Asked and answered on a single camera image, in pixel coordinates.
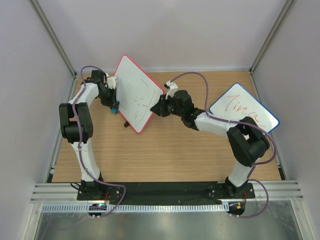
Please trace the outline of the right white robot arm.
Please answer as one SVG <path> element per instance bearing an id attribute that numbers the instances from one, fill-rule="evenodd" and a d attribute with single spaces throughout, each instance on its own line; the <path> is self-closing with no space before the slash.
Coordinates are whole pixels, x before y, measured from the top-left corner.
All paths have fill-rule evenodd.
<path id="1" fill-rule="evenodd" d="M 195 107 L 186 90 L 179 90 L 173 96 L 162 94 L 150 110 L 160 117 L 178 116 L 187 128 L 228 139 L 236 160 L 224 183 L 225 192 L 231 198 L 237 198 L 243 193 L 256 161 L 270 148 L 265 135 L 256 129 L 257 125 L 251 117 L 231 125 L 210 118 L 205 110 Z"/>

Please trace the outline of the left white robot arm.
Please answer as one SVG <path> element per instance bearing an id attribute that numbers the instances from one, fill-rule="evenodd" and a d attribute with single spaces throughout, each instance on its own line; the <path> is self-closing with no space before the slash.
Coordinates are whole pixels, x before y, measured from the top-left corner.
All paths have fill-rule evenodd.
<path id="1" fill-rule="evenodd" d="M 109 107 L 112 113 L 119 110 L 117 100 L 117 77 L 109 76 L 95 66 L 91 75 L 84 78 L 78 93 L 67 103 L 59 105 L 59 120 L 61 135 L 71 144 L 79 162 L 81 180 L 77 185 L 77 199 L 101 200 L 107 194 L 107 185 L 96 163 L 92 137 L 94 125 L 90 114 L 90 105 L 95 99 L 100 99 L 103 106 Z"/>

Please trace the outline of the blue whiteboard eraser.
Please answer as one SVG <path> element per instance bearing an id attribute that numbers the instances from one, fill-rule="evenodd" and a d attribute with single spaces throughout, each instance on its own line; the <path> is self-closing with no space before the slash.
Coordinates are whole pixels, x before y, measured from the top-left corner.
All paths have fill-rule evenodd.
<path id="1" fill-rule="evenodd" d="M 111 113 L 117 114 L 118 111 L 119 111 L 119 105 L 120 105 L 120 103 L 119 103 L 118 101 L 115 102 L 115 103 L 110 107 Z"/>

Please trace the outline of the red framed whiteboard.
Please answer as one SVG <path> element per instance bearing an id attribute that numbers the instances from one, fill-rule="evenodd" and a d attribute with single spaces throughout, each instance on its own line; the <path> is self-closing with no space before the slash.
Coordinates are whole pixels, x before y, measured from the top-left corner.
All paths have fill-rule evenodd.
<path id="1" fill-rule="evenodd" d="M 121 57 L 114 76 L 118 110 L 134 131 L 141 133 L 153 115 L 151 107 L 165 91 L 126 54 Z"/>

